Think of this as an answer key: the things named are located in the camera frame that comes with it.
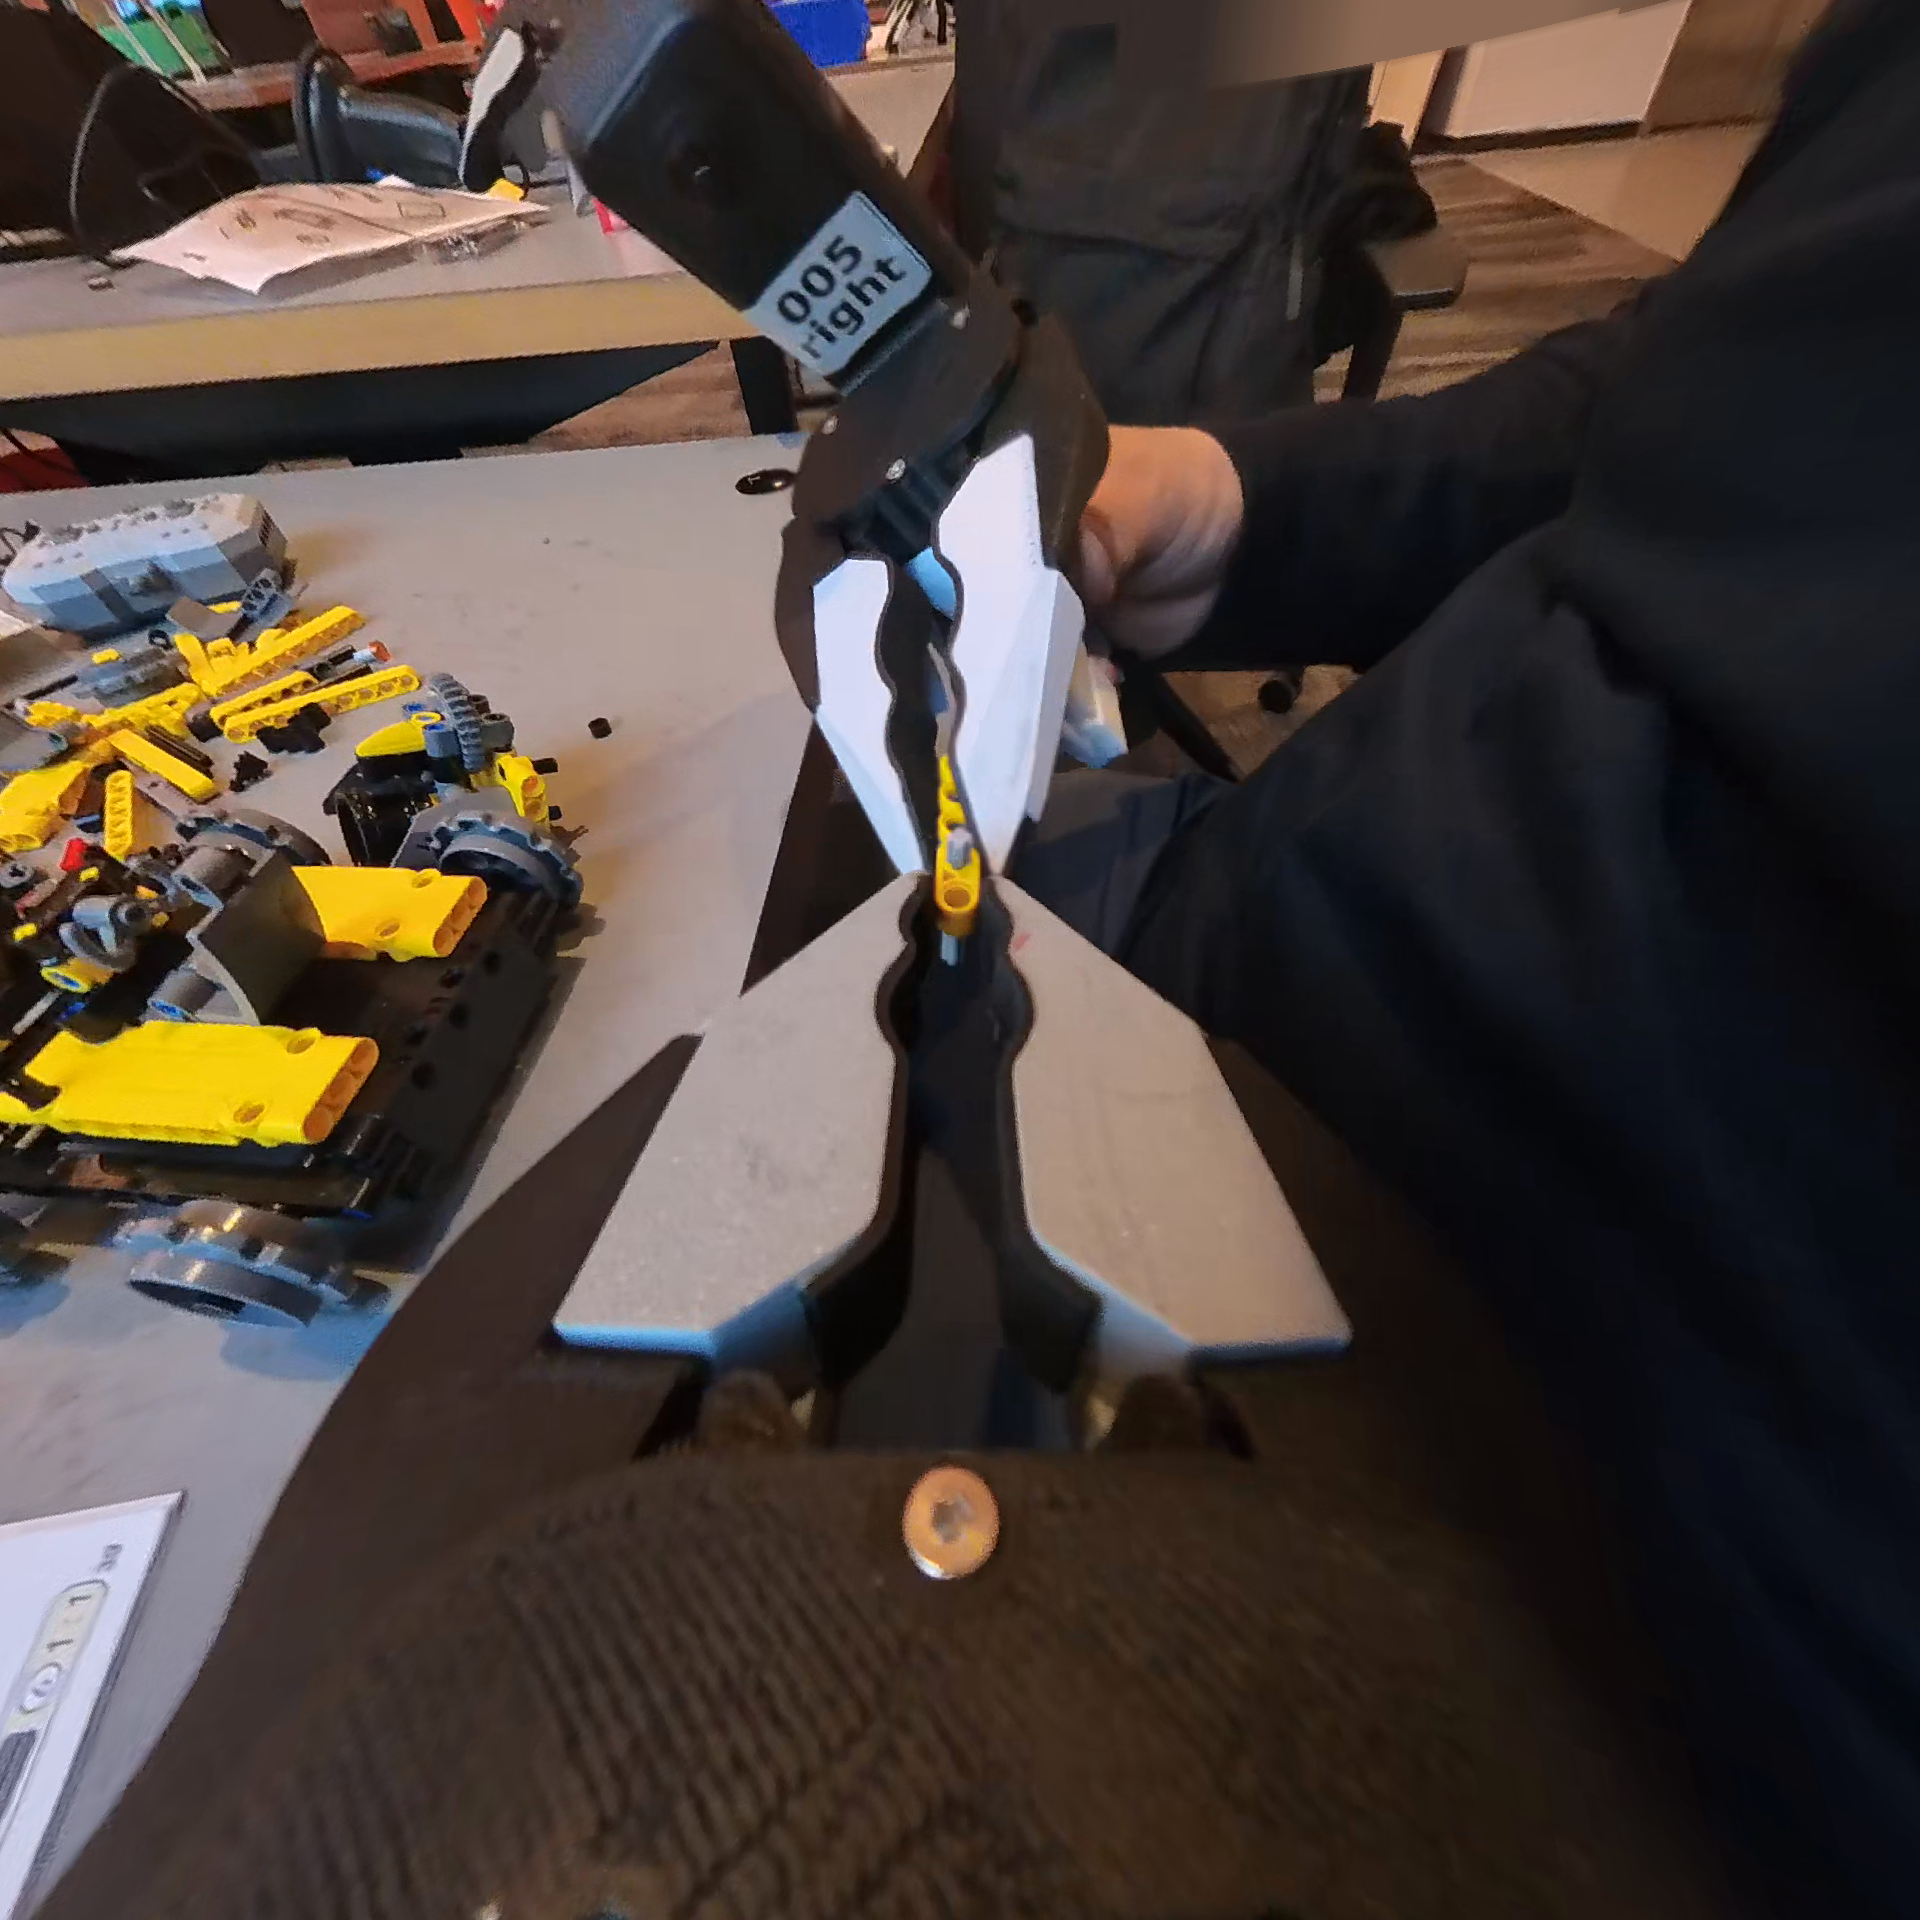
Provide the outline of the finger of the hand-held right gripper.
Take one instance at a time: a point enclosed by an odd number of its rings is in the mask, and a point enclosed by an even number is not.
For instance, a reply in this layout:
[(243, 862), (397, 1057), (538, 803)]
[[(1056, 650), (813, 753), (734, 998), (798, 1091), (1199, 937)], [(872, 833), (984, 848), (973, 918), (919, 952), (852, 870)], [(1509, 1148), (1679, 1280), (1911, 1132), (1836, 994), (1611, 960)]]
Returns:
[(898, 874), (928, 874), (924, 830), (887, 743), (896, 695), (877, 650), (891, 590), (891, 566), (880, 559), (846, 559), (812, 587), (818, 674), (812, 711), (882, 854)]
[(1085, 616), (1040, 527), (1032, 438), (984, 454), (943, 505), (933, 555), (956, 587), (950, 768), (989, 871), (1045, 809)]

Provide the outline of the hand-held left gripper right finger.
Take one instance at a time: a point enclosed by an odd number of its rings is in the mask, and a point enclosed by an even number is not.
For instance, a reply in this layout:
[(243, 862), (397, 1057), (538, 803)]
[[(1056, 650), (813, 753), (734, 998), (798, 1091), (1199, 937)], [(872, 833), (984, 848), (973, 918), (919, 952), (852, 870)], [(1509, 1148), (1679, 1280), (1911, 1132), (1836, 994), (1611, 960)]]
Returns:
[(1046, 1448), (1091, 1450), (1138, 1382), (1354, 1345), (1208, 1039), (1024, 888), (984, 896), (999, 1319)]

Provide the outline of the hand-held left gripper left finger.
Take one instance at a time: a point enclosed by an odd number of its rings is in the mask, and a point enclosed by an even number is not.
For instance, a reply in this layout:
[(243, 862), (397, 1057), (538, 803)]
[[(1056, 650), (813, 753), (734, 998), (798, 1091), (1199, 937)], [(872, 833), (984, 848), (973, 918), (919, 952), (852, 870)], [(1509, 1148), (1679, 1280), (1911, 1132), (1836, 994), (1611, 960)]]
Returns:
[(924, 879), (900, 875), (708, 1022), (554, 1315), (583, 1352), (818, 1375), (813, 1286), (872, 1234), (900, 1055), (880, 993)]

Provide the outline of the yellow thin toy beam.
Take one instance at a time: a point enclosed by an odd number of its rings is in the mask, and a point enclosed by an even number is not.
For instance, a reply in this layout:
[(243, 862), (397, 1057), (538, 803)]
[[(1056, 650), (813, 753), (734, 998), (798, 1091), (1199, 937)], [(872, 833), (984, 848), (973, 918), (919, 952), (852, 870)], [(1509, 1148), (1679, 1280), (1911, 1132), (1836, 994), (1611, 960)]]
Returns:
[(939, 790), (933, 855), (933, 905), (943, 937), (964, 942), (980, 907), (982, 862), (954, 759), (939, 756)]

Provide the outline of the person's right forearm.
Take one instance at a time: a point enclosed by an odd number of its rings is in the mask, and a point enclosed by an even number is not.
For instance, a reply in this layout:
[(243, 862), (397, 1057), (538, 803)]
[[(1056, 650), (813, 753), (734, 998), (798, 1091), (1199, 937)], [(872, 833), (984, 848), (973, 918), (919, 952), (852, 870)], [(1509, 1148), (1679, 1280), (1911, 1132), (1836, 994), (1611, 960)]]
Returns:
[(1240, 520), (1191, 670), (1374, 667), (1570, 499), (1596, 398), (1650, 280), (1598, 321), (1423, 395), (1215, 423)]

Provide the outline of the grey desk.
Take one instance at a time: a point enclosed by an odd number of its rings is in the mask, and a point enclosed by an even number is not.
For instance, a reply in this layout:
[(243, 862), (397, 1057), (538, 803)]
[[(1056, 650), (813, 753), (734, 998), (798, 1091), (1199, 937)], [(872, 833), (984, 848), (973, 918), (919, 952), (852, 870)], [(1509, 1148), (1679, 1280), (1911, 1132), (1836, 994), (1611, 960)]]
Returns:
[[(559, 762), (594, 920), (471, 1178), (467, 1233), (738, 998), (810, 718), (774, 636), (779, 441), (246, 483), (303, 584), (506, 705)], [(101, 1246), (4, 1288), (4, 1521), (181, 1494), (24, 1914), (127, 1914), (277, 1721), (443, 1555), (629, 1460), (672, 1369), (554, 1348), (549, 1290), (476, 1266), (310, 1328), (136, 1297)]]

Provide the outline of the person's right hand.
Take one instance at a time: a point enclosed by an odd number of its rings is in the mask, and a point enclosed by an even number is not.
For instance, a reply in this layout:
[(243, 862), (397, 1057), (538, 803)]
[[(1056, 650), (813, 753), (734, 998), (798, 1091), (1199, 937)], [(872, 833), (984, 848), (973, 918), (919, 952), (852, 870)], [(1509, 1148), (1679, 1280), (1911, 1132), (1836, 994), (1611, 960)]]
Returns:
[(1108, 650), (1156, 663), (1207, 625), (1243, 527), (1228, 449), (1191, 425), (1115, 425), (1067, 576)]

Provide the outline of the idle black grey gripper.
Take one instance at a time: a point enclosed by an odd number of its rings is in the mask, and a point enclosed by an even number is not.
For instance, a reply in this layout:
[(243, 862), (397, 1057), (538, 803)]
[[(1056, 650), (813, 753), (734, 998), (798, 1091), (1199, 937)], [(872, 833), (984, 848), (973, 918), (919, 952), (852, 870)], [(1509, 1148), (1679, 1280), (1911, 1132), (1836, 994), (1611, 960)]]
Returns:
[(564, 184), (568, 201), (576, 209), (586, 204), (559, 121), (542, 95), (543, 70), (562, 46), (568, 15), (562, 2), (510, 2), (487, 27), (464, 119), (461, 190), (479, 195), (518, 174), (538, 185)]

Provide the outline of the black swivel chair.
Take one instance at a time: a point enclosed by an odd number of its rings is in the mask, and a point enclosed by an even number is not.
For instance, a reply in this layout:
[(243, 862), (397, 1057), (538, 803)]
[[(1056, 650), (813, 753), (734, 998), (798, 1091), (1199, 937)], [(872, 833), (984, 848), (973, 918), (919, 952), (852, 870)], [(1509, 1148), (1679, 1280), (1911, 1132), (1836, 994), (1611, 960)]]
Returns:
[(294, 59), (291, 114), (294, 180), (461, 185), (464, 119), (415, 97), (356, 87), (347, 62), (317, 42)]

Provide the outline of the grey table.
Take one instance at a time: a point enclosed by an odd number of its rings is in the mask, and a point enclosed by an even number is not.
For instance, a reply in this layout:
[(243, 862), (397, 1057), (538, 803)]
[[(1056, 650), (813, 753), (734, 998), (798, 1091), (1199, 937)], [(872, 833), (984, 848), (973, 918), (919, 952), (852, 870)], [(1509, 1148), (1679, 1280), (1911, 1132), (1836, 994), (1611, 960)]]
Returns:
[(408, 248), (243, 294), (154, 263), (4, 265), (4, 428), (56, 441), (68, 403), (298, 378), (692, 347), (751, 339), (734, 307), (564, 184), (479, 252)]

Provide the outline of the white paper sheet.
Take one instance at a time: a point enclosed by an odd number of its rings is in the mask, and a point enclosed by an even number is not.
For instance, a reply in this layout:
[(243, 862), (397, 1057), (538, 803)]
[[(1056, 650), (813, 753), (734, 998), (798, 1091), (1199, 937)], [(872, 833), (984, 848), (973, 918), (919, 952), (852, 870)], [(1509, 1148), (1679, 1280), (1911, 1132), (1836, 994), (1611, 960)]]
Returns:
[(339, 280), (405, 260), (488, 252), (538, 226), (525, 198), (405, 184), (269, 184), (222, 199), (167, 231), (119, 244), (142, 265), (258, 298), (278, 282)]

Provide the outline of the toy wheel gear subassembly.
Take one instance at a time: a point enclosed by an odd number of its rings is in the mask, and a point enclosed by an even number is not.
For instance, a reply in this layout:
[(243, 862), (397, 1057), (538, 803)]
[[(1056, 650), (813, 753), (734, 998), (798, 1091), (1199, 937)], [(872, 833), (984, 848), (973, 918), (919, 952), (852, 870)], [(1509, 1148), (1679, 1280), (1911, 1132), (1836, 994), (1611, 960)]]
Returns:
[(562, 826), (549, 779), (554, 759), (518, 750), (514, 720), (450, 674), (437, 674), (399, 720), (365, 736), (352, 767), (324, 795), (350, 864), (397, 866), (424, 841), (424, 824), (508, 820), (531, 830)]

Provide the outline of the yellow toy vehicle model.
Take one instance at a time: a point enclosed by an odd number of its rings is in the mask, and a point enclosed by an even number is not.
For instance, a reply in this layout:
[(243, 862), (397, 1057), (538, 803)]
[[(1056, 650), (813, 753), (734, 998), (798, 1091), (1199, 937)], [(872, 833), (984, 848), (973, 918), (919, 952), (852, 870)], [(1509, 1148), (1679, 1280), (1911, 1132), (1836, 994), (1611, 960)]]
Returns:
[(123, 1210), (136, 1291), (307, 1327), (467, 1185), (555, 988), (572, 834), (442, 803), (386, 864), (250, 808), (4, 862), (4, 1279), (18, 1204)]

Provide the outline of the pile of loose toy pieces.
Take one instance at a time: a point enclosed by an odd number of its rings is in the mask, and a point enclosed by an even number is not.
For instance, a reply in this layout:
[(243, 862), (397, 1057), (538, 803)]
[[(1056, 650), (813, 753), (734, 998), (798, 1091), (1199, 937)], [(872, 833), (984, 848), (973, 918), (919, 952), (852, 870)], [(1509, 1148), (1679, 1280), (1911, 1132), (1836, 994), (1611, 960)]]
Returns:
[(181, 841), (327, 747), (350, 713), (408, 700), (421, 674), (346, 607), (200, 636), (175, 620), (101, 647), (83, 670), (4, 698), (4, 923), (55, 883)]

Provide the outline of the black monitor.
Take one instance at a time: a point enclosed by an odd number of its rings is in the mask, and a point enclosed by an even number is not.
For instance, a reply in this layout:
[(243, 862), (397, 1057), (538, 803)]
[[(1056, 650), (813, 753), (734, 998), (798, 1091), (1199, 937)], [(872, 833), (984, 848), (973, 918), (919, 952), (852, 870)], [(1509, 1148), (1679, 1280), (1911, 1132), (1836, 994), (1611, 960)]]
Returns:
[(2, 8), (2, 226), (115, 252), (260, 185), (251, 146), (66, 12)]

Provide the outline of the grey toy battery box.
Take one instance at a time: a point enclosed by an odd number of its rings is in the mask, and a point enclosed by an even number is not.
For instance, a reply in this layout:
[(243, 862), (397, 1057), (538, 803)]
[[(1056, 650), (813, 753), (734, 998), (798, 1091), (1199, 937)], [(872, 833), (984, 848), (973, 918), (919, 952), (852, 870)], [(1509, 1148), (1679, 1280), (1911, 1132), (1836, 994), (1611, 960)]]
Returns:
[(179, 600), (239, 598), (286, 563), (286, 532), (255, 497), (167, 497), (38, 532), (6, 566), (4, 598), (47, 632), (96, 641), (150, 627)]

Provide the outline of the instruction booklet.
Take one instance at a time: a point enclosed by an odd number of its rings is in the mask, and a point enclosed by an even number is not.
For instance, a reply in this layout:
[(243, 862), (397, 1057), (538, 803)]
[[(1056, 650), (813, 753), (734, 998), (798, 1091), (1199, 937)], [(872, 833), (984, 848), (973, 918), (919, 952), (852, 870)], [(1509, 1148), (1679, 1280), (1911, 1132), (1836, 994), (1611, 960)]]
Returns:
[(2, 1916), (23, 1916), (181, 1494), (2, 1526)]

